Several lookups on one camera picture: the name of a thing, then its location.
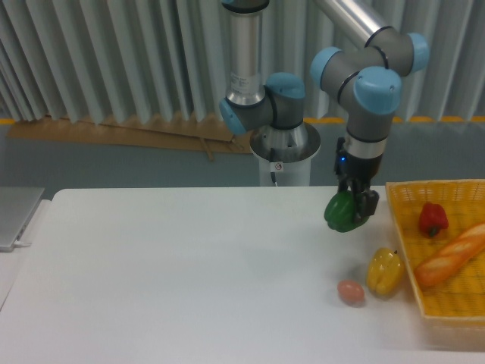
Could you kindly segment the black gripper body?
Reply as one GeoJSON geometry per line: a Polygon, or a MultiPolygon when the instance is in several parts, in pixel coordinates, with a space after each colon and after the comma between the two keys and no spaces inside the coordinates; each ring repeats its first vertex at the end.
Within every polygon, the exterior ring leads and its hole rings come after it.
{"type": "Polygon", "coordinates": [[[383,141],[367,143],[353,136],[342,136],[337,140],[334,173],[347,176],[352,189],[353,181],[371,185],[383,156],[383,141]]]}

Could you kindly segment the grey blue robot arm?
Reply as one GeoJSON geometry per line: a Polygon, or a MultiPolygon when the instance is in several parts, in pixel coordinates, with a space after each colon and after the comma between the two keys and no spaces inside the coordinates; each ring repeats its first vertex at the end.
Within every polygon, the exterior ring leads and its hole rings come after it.
{"type": "MultiPolygon", "coordinates": [[[[261,78],[262,12],[266,1],[225,1],[230,16],[230,85],[219,109],[230,131],[252,132],[269,162],[309,157],[315,131],[303,124],[305,87],[294,74],[261,78]]],[[[338,139],[334,171],[337,194],[324,217],[347,232],[374,213],[379,195],[371,189],[402,95],[402,78],[427,66],[430,50],[418,33],[402,34],[359,1],[319,1],[318,7],[358,46],[325,48],[311,62],[317,87],[348,113],[338,139]]]]}

